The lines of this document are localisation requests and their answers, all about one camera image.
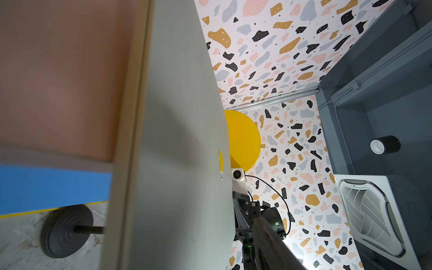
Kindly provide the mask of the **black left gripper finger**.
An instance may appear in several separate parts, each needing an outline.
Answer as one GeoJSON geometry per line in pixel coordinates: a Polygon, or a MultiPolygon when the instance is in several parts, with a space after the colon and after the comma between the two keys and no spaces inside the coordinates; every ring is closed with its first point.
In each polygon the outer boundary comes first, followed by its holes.
{"type": "Polygon", "coordinates": [[[303,265],[283,243],[268,223],[270,239],[266,243],[258,242],[254,233],[253,266],[257,270],[304,270],[303,265]]]}

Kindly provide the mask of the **silver laptop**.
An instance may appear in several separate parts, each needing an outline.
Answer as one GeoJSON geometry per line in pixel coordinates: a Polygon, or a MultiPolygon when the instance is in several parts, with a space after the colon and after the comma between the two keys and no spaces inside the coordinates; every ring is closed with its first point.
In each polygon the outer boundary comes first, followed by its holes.
{"type": "Polygon", "coordinates": [[[139,1],[102,270],[223,270],[235,236],[225,113],[193,1],[139,1]]]}

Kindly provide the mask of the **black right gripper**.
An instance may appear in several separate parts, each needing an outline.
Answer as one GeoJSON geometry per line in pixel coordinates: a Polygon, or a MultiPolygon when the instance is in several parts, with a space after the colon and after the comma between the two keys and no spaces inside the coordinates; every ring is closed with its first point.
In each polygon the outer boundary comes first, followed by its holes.
{"type": "Polygon", "coordinates": [[[268,222],[264,213],[269,206],[261,206],[260,201],[251,201],[248,195],[232,192],[235,213],[235,241],[242,244],[242,250],[251,250],[254,244],[254,233],[258,235],[259,243],[266,243],[270,239],[268,222]]]}

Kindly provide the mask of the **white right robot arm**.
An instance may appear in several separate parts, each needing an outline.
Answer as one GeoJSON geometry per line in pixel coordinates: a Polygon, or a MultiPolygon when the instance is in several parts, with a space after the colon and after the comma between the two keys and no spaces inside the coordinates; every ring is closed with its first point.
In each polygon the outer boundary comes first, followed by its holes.
{"type": "Polygon", "coordinates": [[[232,193],[235,214],[235,241],[242,244],[246,270],[283,270],[286,267],[286,233],[276,208],[262,208],[242,193],[232,193]]]}

